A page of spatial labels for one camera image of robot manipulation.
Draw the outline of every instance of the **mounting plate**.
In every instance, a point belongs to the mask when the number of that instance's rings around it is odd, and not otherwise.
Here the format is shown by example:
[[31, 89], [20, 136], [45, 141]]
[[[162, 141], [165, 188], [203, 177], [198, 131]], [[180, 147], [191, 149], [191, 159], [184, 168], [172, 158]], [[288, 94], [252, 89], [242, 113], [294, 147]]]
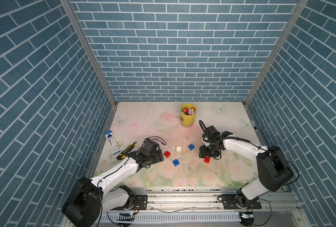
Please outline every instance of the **mounting plate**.
[[[224, 209], [225, 210], [233, 210], [233, 209], [242, 209], [239, 207], [236, 203], [236, 200], [234, 199], [236, 197], [236, 194], [223, 194], [221, 195], [221, 199], [223, 201]], [[255, 209], [261, 209], [260, 201], [253, 201], [253, 204], [251, 206], [253, 210]]]
[[[135, 195], [134, 200], [139, 202], [139, 205], [140, 205], [139, 210], [147, 209], [148, 195]], [[115, 207], [114, 209], [111, 209], [111, 210], [124, 210], [124, 209], [123, 207]]]

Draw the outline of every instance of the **blue brick wallpaper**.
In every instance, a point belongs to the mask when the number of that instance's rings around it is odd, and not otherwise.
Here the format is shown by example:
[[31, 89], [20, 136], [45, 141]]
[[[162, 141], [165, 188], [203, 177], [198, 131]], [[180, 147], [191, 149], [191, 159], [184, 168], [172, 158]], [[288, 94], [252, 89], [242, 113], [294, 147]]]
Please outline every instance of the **blue brick wallpaper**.
[[59, 0], [0, 0], [0, 227], [61, 223], [110, 108]]
[[301, 173], [312, 226], [336, 226], [336, 0], [309, 0], [249, 109]]
[[73, 0], [117, 101], [243, 101], [297, 0]]

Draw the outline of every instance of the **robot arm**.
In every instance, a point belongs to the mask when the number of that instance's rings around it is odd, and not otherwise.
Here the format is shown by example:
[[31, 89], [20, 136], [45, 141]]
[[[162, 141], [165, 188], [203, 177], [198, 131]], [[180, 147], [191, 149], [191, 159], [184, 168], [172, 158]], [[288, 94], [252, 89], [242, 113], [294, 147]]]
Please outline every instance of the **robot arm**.
[[231, 150], [256, 163], [258, 178], [240, 188], [236, 193], [236, 201], [240, 207], [248, 207], [257, 197], [268, 192], [277, 191], [293, 177], [289, 163], [279, 147], [255, 145], [247, 139], [241, 139], [232, 133], [218, 132], [214, 126], [206, 128], [200, 120], [204, 133], [200, 147], [200, 158], [221, 156], [222, 150]]
[[163, 161], [158, 143], [147, 138], [142, 147], [131, 152], [110, 170], [92, 179], [82, 177], [72, 188], [62, 213], [77, 227], [89, 227], [100, 213], [116, 207], [130, 208], [135, 193], [127, 186], [110, 191], [126, 177], [148, 165]]

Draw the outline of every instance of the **yellow bucket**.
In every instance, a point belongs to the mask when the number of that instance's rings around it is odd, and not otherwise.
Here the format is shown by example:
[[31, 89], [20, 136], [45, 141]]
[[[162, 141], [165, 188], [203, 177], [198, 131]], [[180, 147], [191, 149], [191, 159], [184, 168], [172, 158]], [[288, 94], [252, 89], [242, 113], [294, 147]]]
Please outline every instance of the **yellow bucket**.
[[[196, 112], [192, 115], [185, 115], [182, 111], [184, 110], [184, 107], [187, 107], [187, 109], [189, 108], [193, 108]], [[193, 125], [193, 122], [194, 122], [194, 118], [196, 116], [196, 113], [197, 113], [197, 109], [194, 105], [192, 104], [184, 104], [182, 107], [181, 107], [181, 124], [184, 126], [184, 127], [191, 127]]]

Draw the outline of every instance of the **floral tabletop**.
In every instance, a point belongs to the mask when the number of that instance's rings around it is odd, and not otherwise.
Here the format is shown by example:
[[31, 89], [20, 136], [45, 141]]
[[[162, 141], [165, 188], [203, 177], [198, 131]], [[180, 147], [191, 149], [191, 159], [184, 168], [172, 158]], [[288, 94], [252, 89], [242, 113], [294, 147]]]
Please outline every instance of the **floral tabletop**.
[[[128, 187], [186, 187], [186, 186], [229, 186], [239, 188], [257, 177], [256, 164], [249, 159], [229, 150], [222, 152], [222, 158], [211, 158], [209, 164], [199, 158], [202, 120], [220, 131], [229, 131], [238, 137], [259, 143], [241, 102], [193, 102], [197, 107], [196, 119], [192, 127], [180, 125], [180, 107], [186, 102], [120, 102], [114, 116], [111, 130], [120, 150], [137, 141], [137, 150], [144, 138], [159, 136], [167, 145], [160, 144], [162, 152], [169, 151], [169, 158], [141, 169], [124, 179]], [[176, 146], [182, 146], [177, 152]], [[119, 161], [112, 155], [105, 143], [95, 175], [102, 174]]]

